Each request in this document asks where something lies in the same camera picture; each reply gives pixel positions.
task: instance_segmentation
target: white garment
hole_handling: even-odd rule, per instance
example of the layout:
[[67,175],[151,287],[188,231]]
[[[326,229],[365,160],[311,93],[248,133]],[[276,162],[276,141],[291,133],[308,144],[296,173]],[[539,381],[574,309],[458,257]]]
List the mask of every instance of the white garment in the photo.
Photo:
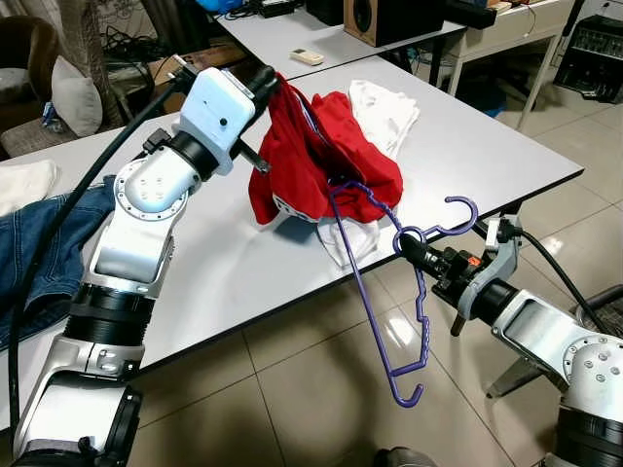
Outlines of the white garment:
[[52,161],[0,166],[0,216],[45,198],[57,176]]
[[363,135],[395,161],[409,128],[420,114],[416,100],[404,92],[391,92],[364,80],[350,82],[348,97]]
[[[359,261],[377,248],[379,242],[379,223],[361,224],[352,219],[343,219],[342,224],[347,233],[348,243],[355,260]],[[339,267],[350,266],[347,249],[344,246],[340,227],[335,219],[325,217],[318,223],[318,236],[331,258]]]

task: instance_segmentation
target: red garment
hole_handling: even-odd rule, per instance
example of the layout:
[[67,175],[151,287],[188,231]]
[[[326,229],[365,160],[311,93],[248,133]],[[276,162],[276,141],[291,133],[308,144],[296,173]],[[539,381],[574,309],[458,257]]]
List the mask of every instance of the red garment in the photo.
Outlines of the red garment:
[[[375,198],[395,206],[402,196],[398,165],[369,143],[350,111],[345,94],[318,94],[311,104],[280,75],[280,86],[269,104],[273,124],[264,137],[260,156],[271,171],[253,170],[249,197],[257,222],[268,224],[279,208],[312,222],[333,217],[328,180],[356,180]],[[308,109],[316,132],[303,112]],[[357,188],[343,190],[336,202],[343,217],[368,223],[381,219],[381,209],[370,204]]]

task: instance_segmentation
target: desk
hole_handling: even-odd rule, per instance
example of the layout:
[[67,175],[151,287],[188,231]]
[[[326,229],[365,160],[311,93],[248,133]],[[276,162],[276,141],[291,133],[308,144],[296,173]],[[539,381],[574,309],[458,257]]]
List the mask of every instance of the desk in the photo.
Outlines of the desk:
[[544,0],[529,8],[522,6],[508,10],[498,15],[495,24],[486,29],[468,29],[450,50],[450,55],[456,62],[450,79],[448,90],[450,95],[455,95],[457,92],[458,80],[464,63],[549,38],[547,52],[534,78],[530,95],[517,125],[517,129],[521,131],[558,47],[572,6],[572,0]]
[[[302,8],[293,14],[280,17],[263,18],[255,15],[234,20],[220,17],[218,22],[243,47],[259,58],[260,61],[271,65],[287,80],[427,39],[444,38],[448,34],[466,29],[460,24],[445,21],[439,31],[375,48],[345,32],[342,24],[327,26]],[[293,60],[290,58],[290,52],[295,49],[307,49],[322,54],[324,61],[319,65],[311,66]]]
[[[405,225],[453,227],[466,220],[465,207],[444,203],[447,195],[472,198],[483,215],[493,213],[579,175],[582,167],[379,57],[332,68],[292,81],[306,95],[346,91],[365,77],[418,100],[413,125],[398,164],[405,191],[398,216]],[[144,124],[104,169],[116,172],[140,150],[158,126],[169,129],[175,115]],[[264,115],[244,135],[257,149],[268,129]],[[75,186],[118,130],[100,133],[17,160],[53,159],[61,168],[55,191]],[[315,227],[296,218],[262,230],[247,194],[251,166],[236,161],[227,177],[215,176],[191,199],[176,227],[177,248],[161,297],[145,335],[142,367],[172,359],[200,342],[215,339],[260,316],[349,277],[324,251]],[[393,229],[386,220],[377,251],[361,266],[371,269],[393,258]],[[43,365],[57,325],[20,344],[21,401],[25,404]],[[7,354],[0,354],[0,427],[8,425]]]

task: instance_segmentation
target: gray pillow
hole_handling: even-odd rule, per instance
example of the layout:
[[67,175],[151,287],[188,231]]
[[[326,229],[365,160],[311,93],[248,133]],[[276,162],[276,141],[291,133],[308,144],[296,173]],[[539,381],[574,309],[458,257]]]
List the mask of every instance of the gray pillow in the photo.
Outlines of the gray pillow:
[[19,102],[32,97],[28,70],[23,68],[0,68],[0,104]]
[[52,104],[56,113],[78,136],[90,136],[101,126],[102,107],[93,79],[62,56],[52,71]]

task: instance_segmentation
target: blue jeans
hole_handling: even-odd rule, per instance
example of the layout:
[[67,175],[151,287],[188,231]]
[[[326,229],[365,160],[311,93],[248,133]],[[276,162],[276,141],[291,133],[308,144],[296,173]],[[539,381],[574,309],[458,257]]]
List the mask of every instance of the blue jeans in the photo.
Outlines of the blue jeans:
[[[115,207],[114,181],[115,176],[109,175],[103,185],[87,190],[54,236],[28,294],[26,309],[33,317],[22,323],[21,340],[65,316],[67,300],[78,291],[82,278],[82,247]],[[67,197],[33,202],[0,217],[0,351],[8,345],[10,311],[39,237]]]

